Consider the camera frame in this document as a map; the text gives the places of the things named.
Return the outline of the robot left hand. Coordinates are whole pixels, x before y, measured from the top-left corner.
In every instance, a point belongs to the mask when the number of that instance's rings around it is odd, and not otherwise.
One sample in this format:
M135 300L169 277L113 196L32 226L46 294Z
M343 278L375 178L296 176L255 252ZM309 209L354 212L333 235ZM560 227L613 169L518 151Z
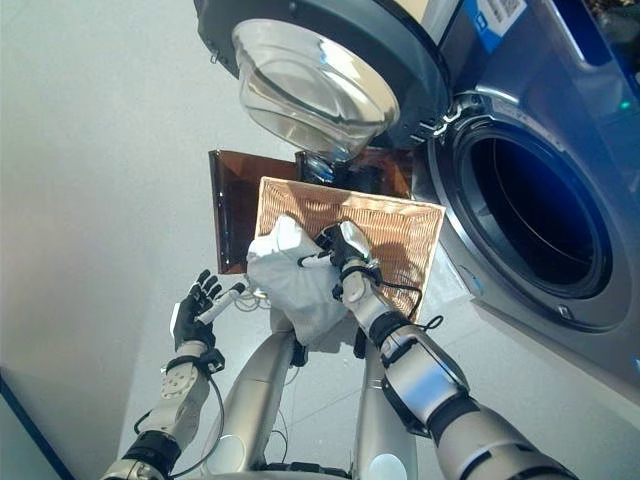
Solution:
M222 314L242 293L247 286L237 282L226 291L218 277L208 269L203 270L186 297L174 305L170 330L174 339L175 351L190 341L203 343L208 350L215 346L213 322Z

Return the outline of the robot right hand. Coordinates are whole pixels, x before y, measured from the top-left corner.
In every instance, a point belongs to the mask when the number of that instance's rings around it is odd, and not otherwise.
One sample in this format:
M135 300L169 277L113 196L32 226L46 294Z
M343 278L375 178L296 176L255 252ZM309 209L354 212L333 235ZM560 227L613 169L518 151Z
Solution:
M352 221L345 220L325 227L314 238L320 248L316 254L300 257L302 268L332 265L338 269L340 280L358 269L367 267L372 260L371 246L363 231Z

